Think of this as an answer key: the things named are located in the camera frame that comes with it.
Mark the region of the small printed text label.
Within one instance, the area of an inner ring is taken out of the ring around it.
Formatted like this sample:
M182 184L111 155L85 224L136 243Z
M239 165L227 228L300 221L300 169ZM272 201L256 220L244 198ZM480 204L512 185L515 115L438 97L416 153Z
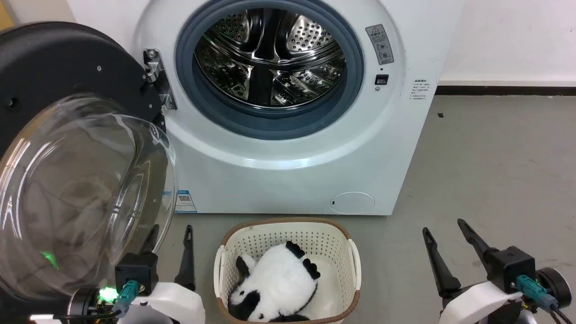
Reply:
M410 100L426 100L430 94L432 83L426 79L416 79L412 82L409 99Z

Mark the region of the stainless steel washer drum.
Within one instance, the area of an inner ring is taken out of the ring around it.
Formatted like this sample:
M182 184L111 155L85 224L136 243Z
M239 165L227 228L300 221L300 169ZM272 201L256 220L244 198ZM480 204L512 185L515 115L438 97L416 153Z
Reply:
M311 104L337 86L347 67L325 26L276 8L226 14L205 31L194 56L218 92L257 109Z

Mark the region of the black washer door, glass bowl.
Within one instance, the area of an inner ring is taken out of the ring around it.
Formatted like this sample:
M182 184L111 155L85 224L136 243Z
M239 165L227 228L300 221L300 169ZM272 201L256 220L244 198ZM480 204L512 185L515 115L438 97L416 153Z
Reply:
M176 155L146 68L66 21L0 31L0 318L115 285L175 209Z

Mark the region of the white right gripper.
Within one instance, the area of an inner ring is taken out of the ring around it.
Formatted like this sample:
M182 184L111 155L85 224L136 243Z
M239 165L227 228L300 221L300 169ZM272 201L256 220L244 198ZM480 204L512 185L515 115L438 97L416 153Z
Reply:
M496 248L490 246L464 220L457 224L465 240L473 246L486 271L492 271L490 255ZM428 227L422 230L424 244L434 275L438 295L455 298L441 312L439 324L537 324L534 314L524 308L518 291L507 294L491 282L469 287L461 293L461 283L454 277L437 249L437 242Z

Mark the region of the metal door hinge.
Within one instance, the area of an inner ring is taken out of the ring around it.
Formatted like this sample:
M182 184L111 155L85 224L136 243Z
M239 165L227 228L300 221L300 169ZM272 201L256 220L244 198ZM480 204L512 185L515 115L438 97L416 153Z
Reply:
M145 49L143 58L148 82L154 86L158 96L160 96L162 111L178 109L160 51L158 49Z

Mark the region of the black wall baseboard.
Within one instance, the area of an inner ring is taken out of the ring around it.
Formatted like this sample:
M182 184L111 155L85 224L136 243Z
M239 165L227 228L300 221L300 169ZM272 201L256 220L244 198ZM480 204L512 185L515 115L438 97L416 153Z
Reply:
M576 86L443 85L435 95L447 96L576 96Z

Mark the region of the white front-load washing machine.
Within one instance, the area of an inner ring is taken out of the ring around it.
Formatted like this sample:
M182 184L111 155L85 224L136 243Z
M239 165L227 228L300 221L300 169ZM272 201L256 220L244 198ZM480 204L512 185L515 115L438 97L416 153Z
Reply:
M175 68L175 46L187 19L208 0L66 0L77 23L113 38L145 66L145 49L158 49L178 109L164 112L175 147L179 189L198 213L337 215L338 194L364 192L390 216L466 0L325 0L357 35L364 53L358 97L335 123L312 135L262 140L237 135L199 112ZM365 31L382 24L394 62L379 65ZM375 85L389 74L387 85ZM426 100L410 100L412 82L432 83Z

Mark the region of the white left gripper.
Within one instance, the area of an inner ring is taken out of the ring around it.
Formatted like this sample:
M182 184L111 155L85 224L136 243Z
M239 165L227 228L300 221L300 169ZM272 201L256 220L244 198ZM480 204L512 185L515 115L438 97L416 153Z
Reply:
M160 226L148 232L139 254L153 252ZM206 324L200 295L195 293L193 227L188 224L183 238L183 254L175 283L160 282L147 297L136 297L121 318L121 324Z

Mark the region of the white laundry basket, brown rim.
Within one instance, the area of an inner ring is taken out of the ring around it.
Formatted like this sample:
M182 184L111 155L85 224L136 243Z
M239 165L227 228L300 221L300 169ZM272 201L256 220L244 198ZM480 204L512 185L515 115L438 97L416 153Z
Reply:
M360 299L360 254L344 226L314 217L258 220L229 230L217 250L213 271L220 313L232 324L260 323L238 320L228 312L229 293L239 281L236 259L248 254L259 260L269 248L286 241L298 244L321 273L315 297L301 312L309 321L296 323L341 324Z

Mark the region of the round white filter cover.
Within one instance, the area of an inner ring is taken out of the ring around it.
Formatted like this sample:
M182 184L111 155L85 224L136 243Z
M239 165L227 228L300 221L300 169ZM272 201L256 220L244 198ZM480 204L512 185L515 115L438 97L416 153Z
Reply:
M352 191L335 195L329 206L340 215L364 215L375 205L374 198L364 192Z

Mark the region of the black and white panda plush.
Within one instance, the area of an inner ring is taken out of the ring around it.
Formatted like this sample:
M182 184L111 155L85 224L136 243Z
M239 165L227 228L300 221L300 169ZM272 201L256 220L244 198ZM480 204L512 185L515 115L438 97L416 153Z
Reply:
M228 297L228 312L250 322L309 321L301 312L315 297L321 273L298 244L286 241L259 260L236 259L239 281Z

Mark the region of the grey warning sticker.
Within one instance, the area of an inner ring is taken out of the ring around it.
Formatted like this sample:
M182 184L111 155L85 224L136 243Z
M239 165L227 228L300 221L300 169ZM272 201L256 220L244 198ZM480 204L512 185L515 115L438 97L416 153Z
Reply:
M389 37L382 24L370 25L365 31L373 45L379 65L390 64L394 62L394 56Z

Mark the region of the blue energy label sticker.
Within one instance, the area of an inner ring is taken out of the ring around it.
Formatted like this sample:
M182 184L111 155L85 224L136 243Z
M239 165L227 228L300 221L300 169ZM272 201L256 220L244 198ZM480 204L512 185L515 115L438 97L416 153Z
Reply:
M187 189L179 189L175 200L175 214L197 213L197 209L190 192Z

